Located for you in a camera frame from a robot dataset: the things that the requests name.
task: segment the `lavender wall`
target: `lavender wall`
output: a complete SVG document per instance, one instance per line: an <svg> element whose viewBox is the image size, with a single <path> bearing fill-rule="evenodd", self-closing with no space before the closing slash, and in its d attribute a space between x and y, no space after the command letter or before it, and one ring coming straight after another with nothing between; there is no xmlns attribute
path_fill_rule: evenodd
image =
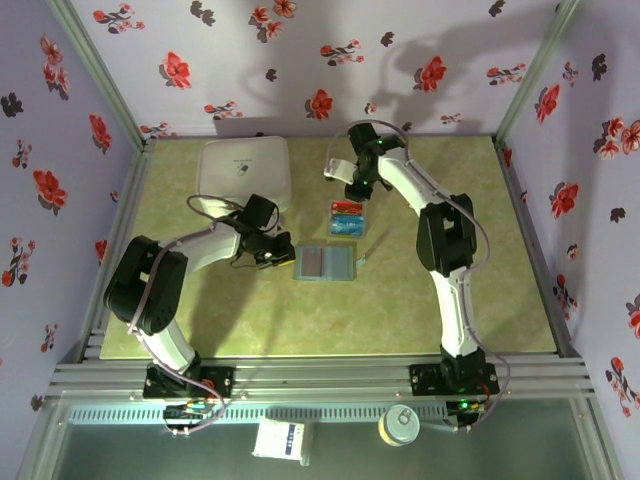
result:
<svg viewBox="0 0 640 480"><path fill-rule="evenodd" d="M559 0L73 0L147 136L493 133Z"/></svg>
<svg viewBox="0 0 640 480"><path fill-rule="evenodd" d="M611 3L583 2L508 138L507 159L625 473L636 478L640 12L635 0Z"/></svg>
<svg viewBox="0 0 640 480"><path fill-rule="evenodd" d="M44 0L6 2L0 27L0 477L10 479L54 367L79 341L134 149Z"/></svg>

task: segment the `cable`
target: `cable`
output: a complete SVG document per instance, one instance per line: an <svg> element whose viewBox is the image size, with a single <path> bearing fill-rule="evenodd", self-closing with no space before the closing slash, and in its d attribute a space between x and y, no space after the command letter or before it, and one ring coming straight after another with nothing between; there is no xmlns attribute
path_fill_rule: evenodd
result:
<svg viewBox="0 0 640 480"><path fill-rule="evenodd" d="M156 277L156 273L158 271L158 267L160 265L160 261L162 260L162 257L165 256L165 254L171 250L173 247L175 247L176 245L180 245L184 242L189 242L191 240L195 240L197 238L201 238L204 237L206 235L210 235L212 233L214 233L215 231L215 227L216 227L216 223L217 223L217 219L211 215L209 215L208 213L199 210L198 208L194 207L191 204L191 200L194 198L204 198L204 199L209 199L209 200L219 200L222 202L225 202L227 205L233 207L236 210L242 210L243 207L242 205L226 200L222 197L216 197L213 195L204 195L204 194L197 194L197 195L190 195L189 197L187 197L187 206L193 210L195 213L197 213L198 215L201 215L203 217L208 218L209 220L211 220L211 225L209 225L207 228L204 228L202 230L199 230L197 232L193 232L193 233L189 233L187 235L184 235L176 240L172 240L171 242L169 242L167 245L165 245L162 250L160 250L160 252L158 253L158 255L156 256L155 260L153 261L153 265L151 266L151 270L149 271L149 278L147 280L147 284L144 287L144 290L142 292L142 296L140 297L140 302L138 303L138 306L136 307L136 310L133 314L133 317L131 318L131 322L129 323L129 328L127 329L127 333L129 335L134 334L137 330L136 330L136 325L138 324L138 321L140 320L140 317L142 316L142 311L144 310L145 305L147 304L147 300L149 299L149 294L151 292L151 287L153 286L153 282L155 281L155 277ZM162 368L163 370L165 370L168 374L186 382L189 383L191 385L194 385L198 388L201 388L202 390L205 390L209 393L211 393L212 395L214 395L216 398L218 398L221 402L221 408L218 410L218 413L216 415L214 415L213 417L203 421L202 423L199 423L198 425L191 427L189 429L185 429L182 432L179 432L178 430L172 430L174 434L181 434L181 435L188 435L190 432L197 432L198 430L202 430L203 428L211 425L212 423L218 421L222 415L224 415L224 412L226 410L226 405L224 403L224 400L222 398L222 396L213 388L205 385L204 383L192 380L182 374L180 374L179 372L175 371L174 369L172 369L171 367L169 367L168 365L166 365L164 362L162 362L160 360L160 358L158 358L158 356L149 348L149 346L147 345L147 343L141 338L139 337L140 342L144 345L145 349L147 350L147 352L149 353L149 355L151 355L151 357L153 358L153 361L160 366L160 368Z"/></svg>
<svg viewBox="0 0 640 480"><path fill-rule="evenodd" d="M487 353L490 356L493 356L493 357L497 358L502 364L504 364L505 369L506 369L506 376L505 376L504 385L503 385L502 389L500 390L500 392L498 393L498 395L496 396L496 399L494 400L493 404L489 407L489 409L486 411L486 413L484 415L482 415L473 424L473 427L478 427L484 421L486 421L486 419L489 416L491 416L491 414L495 410L496 405L502 399L502 396L504 395L504 392L507 390L507 386L509 385L509 381L511 380L511 365L509 365L509 362L507 362L504 359L504 357L502 357L501 355L495 353L489 347L487 347L478 338L478 336L476 335L475 330L471 326L471 321L469 320L469 312L467 312L467 302L465 301L465 295L464 295L464 284L465 284L464 282L465 282L466 278L469 275L471 275L473 272L476 272L476 271L480 270L481 268L483 268L487 264L487 262L489 261L489 257L491 255L491 244L489 242L489 236L487 235L487 232L482 227L480 222L478 222L473 215L471 215L469 212L467 212L467 210L464 207L462 207L461 205L459 205L457 202L451 200L451 198L449 198L448 196L444 195L440 191L440 188L437 185L434 185L431 182L431 180L429 178L425 177L425 175L423 175L423 173L419 169L415 168L415 166L413 165L413 161L411 160L411 155L410 155L410 152L409 152L409 139L407 138L407 136L405 135L405 133L401 129L399 129L398 127L396 127L395 125L393 125L391 123L384 122L382 120L374 120L374 119L358 120L356 122L350 123L349 125L341 128L338 132L336 132L336 134L333 136L333 138L329 142L329 146L327 147L327 156L326 156L326 160L325 160L325 167L329 165L329 162L331 160L331 149L333 147L333 144L335 143L335 140L338 138L338 136L341 135L344 130L348 130L351 127L354 127L356 125L365 124L365 123L375 123L375 124L379 124L379 125L384 125L385 127L391 128L398 135L400 135L400 137L402 138L402 140L404 141L404 144L405 144L405 148L404 148L405 166L412 168L414 173L419 175L420 178L422 178L422 180L424 180L424 182L429 186L429 188L431 188L432 193L436 197L438 197L439 199L441 199L442 201L446 202L451 207L453 207L454 209L459 211L471 223L473 223L473 225L480 231L480 234L482 235L482 238L484 239L484 242L485 242L485 245L486 245L486 251L485 251L484 258L482 260L480 260L480 262L478 262L476 265L473 265L469 269L467 269L464 272L462 272L462 274L460 275L460 278L458 279L458 293L460 295L460 302L462 304L462 321L464 322L464 327L467 330L467 332L469 333L469 336L473 339L473 341L476 342L476 344L482 350L484 350L485 353Z"/></svg>
<svg viewBox="0 0 640 480"><path fill-rule="evenodd" d="M205 390L207 392L209 392L210 394L214 395L219 401L220 401L220 408L218 409L218 411L216 412L215 415L213 415L212 417L198 423L197 425L193 426L193 427L185 427L183 430L178 430L177 428L170 428L168 425L165 424L165 426L171 430L171 432L174 435L189 435L190 433L195 433L199 430L202 430L206 427L208 427L209 425L217 422L218 420L220 420L225 412L227 411L227 404L224 402L224 398L222 398L222 395L220 395L214 388L209 387L208 385L205 385L202 382L198 382L196 380L192 380L189 377L186 377L178 372L176 372L173 368L171 368L169 365L165 364L162 360L160 360L158 358L158 356L153 353L153 351L149 348L149 346L147 345L147 343L139 337L140 342L142 343L142 345L144 346L144 348L147 350L147 352L149 353L149 355L151 355L151 358L153 358L153 361L160 367L162 368L165 372L167 372L169 375L182 380L183 382L186 383L190 383L191 385L194 385L198 388L201 388L202 390Z"/></svg>

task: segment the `white robotic arm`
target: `white robotic arm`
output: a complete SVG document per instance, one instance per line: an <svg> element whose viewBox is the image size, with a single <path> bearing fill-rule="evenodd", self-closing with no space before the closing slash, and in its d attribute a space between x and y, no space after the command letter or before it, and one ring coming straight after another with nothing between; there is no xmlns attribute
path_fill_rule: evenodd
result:
<svg viewBox="0 0 640 480"><path fill-rule="evenodd" d="M468 273L477 246L474 224L465 215L473 215L471 199L440 187L410 158L398 136L380 137L370 123L358 122L349 129L348 137L357 162L329 158L324 171L327 180L346 183L345 196L357 202L370 198L376 182L387 190L396 188L419 218L416 251L436 285L443 359L433 376L434 369L420 370L418 382L422 383L425 373L424 383L431 384L427 390L433 393L433 384L438 382L443 384L441 392L469 392L479 383L495 391L495 369L486 363L471 331Z"/></svg>
<svg viewBox="0 0 640 480"><path fill-rule="evenodd" d="M175 320L184 278L243 253L253 255L258 268L295 260L291 236L278 233L274 211L274 203L252 195L241 211L199 232L166 242L134 238L107 287L105 305L136 334L155 363L188 375L200 362Z"/></svg>
<svg viewBox="0 0 640 480"><path fill-rule="evenodd" d="M432 185L437 185L436 181L413 159L406 160L404 148L396 147L385 152L384 156L378 157L377 169L381 179L398 190L418 217L420 217L421 212L427 205L442 202L435 195L432 188ZM327 178L334 178L353 185L355 172L355 164L346 160L332 158L325 168L324 175ZM451 196L445 190L440 190L440 192L446 196ZM464 311L462 309L459 284L462 273L466 270L467 267L462 266L451 271L446 277L437 270L429 272L436 285L438 303L440 305L442 348L453 357L468 355L478 348L478 345L469 336L463 319ZM464 281L462 288L465 289L465 311L469 316L473 310L468 279Z"/></svg>

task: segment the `small container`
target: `small container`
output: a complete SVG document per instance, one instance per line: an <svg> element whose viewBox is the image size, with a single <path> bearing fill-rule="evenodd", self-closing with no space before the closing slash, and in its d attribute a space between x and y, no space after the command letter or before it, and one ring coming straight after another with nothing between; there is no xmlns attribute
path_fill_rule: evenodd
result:
<svg viewBox="0 0 640 480"><path fill-rule="evenodd" d="M409 445L420 433L420 419L410 407L394 405L380 417L378 432L392 447Z"/></svg>
<svg viewBox="0 0 640 480"><path fill-rule="evenodd" d="M333 200L329 203L329 235L364 237L366 206L364 203Z"/></svg>

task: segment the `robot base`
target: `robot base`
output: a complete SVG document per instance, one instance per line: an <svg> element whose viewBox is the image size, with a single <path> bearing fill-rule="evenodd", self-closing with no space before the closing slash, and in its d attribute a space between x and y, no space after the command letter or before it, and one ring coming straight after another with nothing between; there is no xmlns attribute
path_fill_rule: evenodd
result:
<svg viewBox="0 0 640 480"><path fill-rule="evenodd" d="M197 357L184 375L214 388L223 398L231 398L235 369L233 367L204 367ZM142 396L146 399L207 398L210 393L169 375L155 363L147 365L147 378Z"/></svg>

